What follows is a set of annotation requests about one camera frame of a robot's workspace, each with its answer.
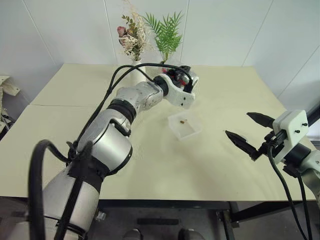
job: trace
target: pink flower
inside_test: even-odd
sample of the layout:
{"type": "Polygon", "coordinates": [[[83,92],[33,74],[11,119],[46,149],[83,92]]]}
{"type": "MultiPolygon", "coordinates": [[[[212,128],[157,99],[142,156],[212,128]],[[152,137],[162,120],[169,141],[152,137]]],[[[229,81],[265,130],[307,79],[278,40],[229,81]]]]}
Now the pink flower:
{"type": "Polygon", "coordinates": [[[126,34],[126,28],[124,26],[118,26],[117,29],[119,38],[122,38],[126,34]]]}

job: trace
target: metal table frame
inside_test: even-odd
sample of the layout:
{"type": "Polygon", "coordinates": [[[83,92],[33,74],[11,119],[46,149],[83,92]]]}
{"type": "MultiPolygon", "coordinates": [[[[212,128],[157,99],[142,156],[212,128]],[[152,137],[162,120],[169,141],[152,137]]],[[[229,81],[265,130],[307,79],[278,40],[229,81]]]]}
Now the metal table frame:
{"type": "MultiPolygon", "coordinates": [[[[13,200],[27,204],[26,197],[10,197],[13,200]]],[[[209,214],[218,213],[219,220],[223,223],[227,240],[235,240],[233,228],[238,228],[239,223],[276,214],[290,209],[287,201],[265,201],[248,207],[238,209],[235,201],[192,201],[192,200],[120,200],[100,199],[98,209],[104,208],[170,208],[170,209],[207,209],[209,214]]]]}

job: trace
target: black cable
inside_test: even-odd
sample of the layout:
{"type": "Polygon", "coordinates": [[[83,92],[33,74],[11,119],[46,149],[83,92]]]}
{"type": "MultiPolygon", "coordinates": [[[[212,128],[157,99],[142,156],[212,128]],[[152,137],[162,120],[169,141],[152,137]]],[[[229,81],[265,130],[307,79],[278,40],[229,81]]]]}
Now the black cable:
{"type": "Polygon", "coordinates": [[[161,64],[161,63],[142,63],[142,64],[139,64],[139,65],[136,65],[136,66],[133,66],[133,65],[122,65],[120,67],[118,67],[113,75],[112,75],[112,78],[111,78],[111,81],[109,83],[109,87],[105,93],[105,96],[103,97],[103,100],[101,101],[101,103],[98,105],[98,107],[95,109],[95,111],[93,112],[93,114],[91,115],[91,117],[89,118],[89,120],[86,122],[86,124],[84,125],[83,129],[81,130],[77,140],[76,140],[76,143],[79,142],[80,138],[82,137],[82,135],[85,133],[86,129],[90,126],[90,124],[93,122],[93,120],[97,117],[97,115],[99,114],[99,112],[101,111],[102,107],[104,106],[107,98],[110,96],[110,94],[112,93],[112,91],[115,89],[115,87],[122,81],[122,79],[128,74],[130,73],[131,71],[133,70],[138,70],[139,72],[141,72],[147,79],[149,79],[150,81],[152,81],[152,79],[145,73],[143,72],[140,67],[144,67],[144,66],[150,66],[150,67],[163,67],[163,68],[172,68],[172,69],[178,69],[180,71],[182,71],[184,74],[187,75],[187,77],[189,78],[189,83],[187,84],[187,86],[189,88],[192,88],[192,83],[193,83],[193,80],[192,80],[192,77],[190,76],[190,74],[188,72],[186,72],[183,68],[181,67],[178,67],[178,66],[174,66],[174,65],[168,65],[168,64],[161,64]],[[114,83],[114,80],[116,78],[116,75],[117,73],[123,69],[123,68],[130,68],[129,70],[127,70],[124,74],[122,74],[118,80],[114,83]]]}
{"type": "Polygon", "coordinates": [[[33,149],[28,173],[28,220],[29,236],[32,240],[46,239],[42,195],[42,166],[47,148],[59,160],[65,163],[69,161],[49,140],[41,140],[33,149]]]}
{"type": "Polygon", "coordinates": [[[308,237],[309,240],[313,240],[312,237],[312,232],[311,232],[311,225],[310,225],[310,216],[309,216],[309,211],[308,211],[308,204],[307,204],[307,199],[306,199],[306,192],[305,192],[305,186],[302,181],[301,176],[297,176],[300,189],[301,189],[301,195],[302,195],[302,203],[303,203],[303,209],[304,209],[304,215],[305,215],[305,222],[306,222],[306,228],[308,231],[308,237]]]}
{"type": "MultiPolygon", "coordinates": [[[[134,69],[140,68],[140,67],[144,67],[144,66],[149,66],[149,67],[163,67],[163,68],[171,68],[171,69],[178,69],[180,71],[182,71],[185,75],[187,75],[187,77],[189,78],[189,82],[186,85],[186,87],[188,87],[190,90],[192,89],[193,86],[193,80],[192,77],[190,76],[190,74],[188,72],[186,72],[186,70],[184,70],[181,67],[178,66],[174,66],[174,65],[168,65],[168,64],[161,64],[161,63],[141,63],[139,65],[136,65],[134,67],[131,67],[129,70],[127,70],[124,74],[122,74],[118,80],[115,82],[115,84],[112,86],[112,90],[118,85],[118,83],[131,71],[133,71],[134,69]]],[[[117,68],[117,70],[114,72],[115,74],[117,74],[117,72],[124,68],[124,66],[120,66],[117,68]]]]}
{"type": "Polygon", "coordinates": [[[62,217],[59,220],[59,225],[56,230],[54,240],[63,240],[67,231],[67,226],[69,224],[71,215],[74,211],[78,195],[84,181],[85,176],[87,175],[88,164],[91,159],[93,143],[91,141],[87,142],[84,146],[82,152],[77,156],[77,158],[72,162],[72,164],[78,164],[79,175],[76,177],[72,190],[70,192],[69,198],[64,207],[62,217]]]}
{"type": "MultiPolygon", "coordinates": [[[[122,68],[134,68],[135,66],[133,65],[123,65],[121,66],[122,68]]],[[[115,70],[115,72],[113,73],[113,76],[111,78],[111,81],[109,83],[109,87],[102,99],[102,101],[100,102],[100,104],[98,105],[98,107],[95,109],[95,111],[93,112],[93,114],[91,115],[91,117],[89,118],[89,120],[86,122],[86,124],[84,125],[83,129],[81,130],[78,138],[77,138],[77,143],[79,142],[80,138],[82,137],[82,135],[85,133],[86,129],[90,126],[90,124],[93,122],[93,120],[97,117],[97,115],[99,114],[99,112],[101,111],[102,107],[104,106],[107,98],[110,96],[110,94],[112,93],[113,91],[113,88],[112,88],[112,84],[114,82],[114,79],[117,75],[117,72],[120,70],[121,68],[117,68],[115,70]]],[[[137,69],[140,73],[142,73],[148,80],[152,81],[151,77],[149,77],[144,71],[142,71],[140,68],[135,68],[137,69]]]]}
{"type": "Polygon", "coordinates": [[[268,158],[269,158],[269,161],[270,161],[270,164],[273,168],[273,170],[275,171],[275,173],[277,174],[277,176],[279,177],[282,185],[283,185],[283,188],[284,188],[284,191],[285,191],[285,194],[286,194],[286,197],[288,198],[288,202],[289,202],[289,205],[290,205],[290,208],[292,210],[292,214],[293,214],[293,217],[294,217],[294,220],[296,222],[296,225],[298,226],[298,229],[301,233],[301,235],[303,236],[303,239],[304,240],[308,240],[304,231],[302,230],[301,228],[301,225],[299,223],[299,219],[298,219],[298,215],[297,215],[297,212],[296,212],[296,209],[295,209],[295,206],[294,206],[294,202],[291,198],[291,194],[290,194],[290,191],[289,191],[289,188],[288,188],[288,185],[284,179],[284,177],[282,176],[282,174],[280,173],[279,169],[277,168],[275,162],[274,162],[274,157],[272,155],[272,151],[274,149],[274,146],[272,144],[270,144],[268,146],[268,151],[267,151],[267,155],[268,155],[268,158]]]}

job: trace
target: white robot part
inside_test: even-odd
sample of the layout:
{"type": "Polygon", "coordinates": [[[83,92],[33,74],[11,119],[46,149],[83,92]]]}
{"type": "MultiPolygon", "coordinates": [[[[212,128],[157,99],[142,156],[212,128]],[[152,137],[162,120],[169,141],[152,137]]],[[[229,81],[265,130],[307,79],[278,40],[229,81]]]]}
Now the white robot part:
{"type": "Polygon", "coordinates": [[[185,92],[183,89],[176,87],[168,75],[162,73],[160,76],[168,86],[168,94],[163,98],[167,99],[174,106],[181,106],[185,109],[190,108],[196,99],[196,95],[193,92],[185,92]]]}
{"type": "Polygon", "coordinates": [[[274,133],[285,130],[287,138],[284,140],[284,148],[274,157],[274,163],[278,164],[308,133],[308,119],[306,111],[286,111],[273,124],[274,133]]]}

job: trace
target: silver robotic arm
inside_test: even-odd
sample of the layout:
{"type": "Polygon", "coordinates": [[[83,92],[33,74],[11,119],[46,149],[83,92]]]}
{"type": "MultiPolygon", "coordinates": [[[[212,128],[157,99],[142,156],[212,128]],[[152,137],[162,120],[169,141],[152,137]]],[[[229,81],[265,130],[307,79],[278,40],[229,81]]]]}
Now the silver robotic arm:
{"type": "Polygon", "coordinates": [[[298,167],[304,184],[314,194],[320,209],[320,151],[310,152],[298,167]]]}
{"type": "MultiPolygon", "coordinates": [[[[194,87],[199,78],[191,71],[189,74],[194,87]]],[[[129,136],[136,116],[141,111],[154,107],[162,99],[167,99],[175,106],[189,108],[195,100],[195,94],[184,91],[188,81],[181,73],[175,77],[162,73],[153,81],[122,87],[107,109],[101,111],[86,129],[76,151],[82,152],[86,144],[92,142],[91,159],[67,225],[65,240],[78,240],[89,230],[104,178],[117,173],[131,158],[133,148],[129,136]]],[[[46,239],[55,237],[79,170],[79,163],[71,162],[43,190],[46,239]]],[[[16,225],[9,240],[28,237],[29,223],[22,222],[16,225]]]]}

